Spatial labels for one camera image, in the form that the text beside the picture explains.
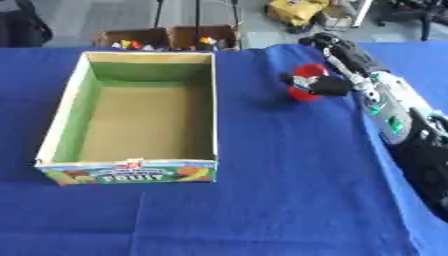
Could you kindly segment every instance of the blue tablecloth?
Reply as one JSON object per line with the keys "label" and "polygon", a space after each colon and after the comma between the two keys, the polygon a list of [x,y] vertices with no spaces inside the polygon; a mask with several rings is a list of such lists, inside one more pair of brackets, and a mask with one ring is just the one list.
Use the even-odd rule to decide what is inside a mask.
{"label": "blue tablecloth", "polygon": [[[448,112],[448,43],[363,45]],[[217,53],[217,183],[59,187],[29,167],[79,54],[0,49],[0,255],[447,255],[352,97],[298,103],[298,45]]]}

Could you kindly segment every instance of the open box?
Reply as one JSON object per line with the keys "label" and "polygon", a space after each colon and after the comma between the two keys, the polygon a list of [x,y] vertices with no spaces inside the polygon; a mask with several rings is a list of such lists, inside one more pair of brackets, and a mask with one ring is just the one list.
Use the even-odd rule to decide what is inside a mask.
{"label": "open box", "polygon": [[215,181],[214,55],[85,52],[36,167],[59,184]]}

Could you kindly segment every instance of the toy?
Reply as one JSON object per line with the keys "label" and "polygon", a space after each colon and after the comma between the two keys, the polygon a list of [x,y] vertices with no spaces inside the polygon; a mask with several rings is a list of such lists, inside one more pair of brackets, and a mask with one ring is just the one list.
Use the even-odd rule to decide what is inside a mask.
{"label": "toy", "polygon": [[329,4],[329,0],[271,0],[265,14],[281,21],[289,33],[306,32],[314,25],[314,15]]}
{"label": "toy", "polygon": [[112,47],[129,50],[141,50],[143,48],[142,44],[136,40],[120,40],[119,42],[113,43]]}
{"label": "toy", "polygon": [[[323,54],[328,66],[342,75],[334,79],[351,84],[361,109],[377,127],[406,180],[428,209],[448,222],[448,118],[354,43],[329,33],[303,38],[300,43]],[[331,85],[341,87],[342,82],[327,86]]]}

